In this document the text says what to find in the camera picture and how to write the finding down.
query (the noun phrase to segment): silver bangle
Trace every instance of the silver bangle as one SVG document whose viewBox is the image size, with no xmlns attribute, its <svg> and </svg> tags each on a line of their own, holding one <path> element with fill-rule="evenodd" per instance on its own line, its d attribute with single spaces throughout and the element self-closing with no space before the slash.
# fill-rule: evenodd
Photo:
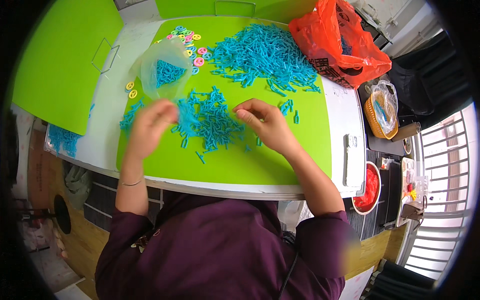
<svg viewBox="0 0 480 300">
<path fill-rule="evenodd" d="M 137 184 L 139 184 L 139 183 L 142 181 L 142 179 L 140 179 L 140 180 L 139 180 L 139 181 L 137 181 L 136 183 L 132 183 L 132 184 L 128 184 L 128 183 L 122 182 L 122 185 L 126 185 L 126 186 L 134 186 L 134 185 L 137 185 Z"/>
</svg>

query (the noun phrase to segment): orange plastic bag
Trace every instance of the orange plastic bag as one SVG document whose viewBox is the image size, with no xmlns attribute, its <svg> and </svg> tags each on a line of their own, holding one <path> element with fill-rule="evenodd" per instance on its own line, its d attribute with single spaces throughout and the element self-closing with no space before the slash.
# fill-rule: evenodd
<svg viewBox="0 0 480 300">
<path fill-rule="evenodd" d="M 388 55 L 363 31 L 360 17 L 343 0 L 320 0 L 317 10 L 288 24 L 293 39 L 320 73 L 341 86 L 357 89 L 392 68 Z M 351 55 L 342 54 L 342 37 Z"/>
</svg>

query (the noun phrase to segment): black cable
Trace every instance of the black cable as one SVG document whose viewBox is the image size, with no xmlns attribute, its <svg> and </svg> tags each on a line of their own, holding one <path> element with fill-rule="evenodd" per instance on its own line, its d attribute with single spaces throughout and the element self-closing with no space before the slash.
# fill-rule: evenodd
<svg viewBox="0 0 480 300">
<path fill-rule="evenodd" d="M 290 278 L 290 274 L 292 274 L 293 267 L 295 267 L 295 264 L 297 263 L 297 258 L 299 256 L 299 253 L 295 255 L 295 259 L 293 260 L 292 266 L 290 267 L 290 270 L 288 271 L 287 278 L 283 281 L 282 288 L 280 289 L 280 295 L 278 296 L 278 300 L 282 299 L 282 294 L 283 290 L 285 290 L 285 287 L 287 286 L 288 278 Z"/>
</svg>

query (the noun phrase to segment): white plastic bag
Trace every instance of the white plastic bag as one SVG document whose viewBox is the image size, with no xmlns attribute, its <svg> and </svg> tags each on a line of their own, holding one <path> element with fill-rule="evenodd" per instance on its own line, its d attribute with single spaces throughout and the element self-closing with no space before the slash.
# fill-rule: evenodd
<svg viewBox="0 0 480 300">
<path fill-rule="evenodd" d="M 185 73 L 180 79 L 157 88 L 156 65 L 159 60 L 184 68 Z M 140 78 L 145 95 L 152 100 L 167 98 L 176 103 L 176 100 L 182 98 L 185 84 L 192 75 L 192 60 L 178 37 L 164 38 L 159 43 L 152 44 L 137 58 L 130 68 L 130 74 Z"/>
<path fill-rule="evenodd" d="M 380 80 L 376 85 L 372 85 L 371 92 L 370 97 L 377 122 L 383 132 L 388 134 L 395 127 L 398 112 L 395 86 L 386 80 Z"/>
</svg>

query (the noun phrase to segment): pink plastic wheel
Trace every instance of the pink plastic wheel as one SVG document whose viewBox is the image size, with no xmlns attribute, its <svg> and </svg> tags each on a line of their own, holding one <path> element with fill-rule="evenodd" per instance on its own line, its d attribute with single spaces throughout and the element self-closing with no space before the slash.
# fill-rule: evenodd
<svg viewBox="0 0 480 300">
<path fill-rule="evenodd" d="M 193 65 L 196 66 L 196 67 L 203 66 L 204 65 L 204 59 L 201 58 L 201 57 L 195 58 L 195 60 L 193 61 Z"/>
<path fill-rule="evenodd" d="M 205 54 L 207 53 L 207 48 L 204 48 L 204 47 L 198 48 L 197 53 L 200 55 Z"/>
</svg>

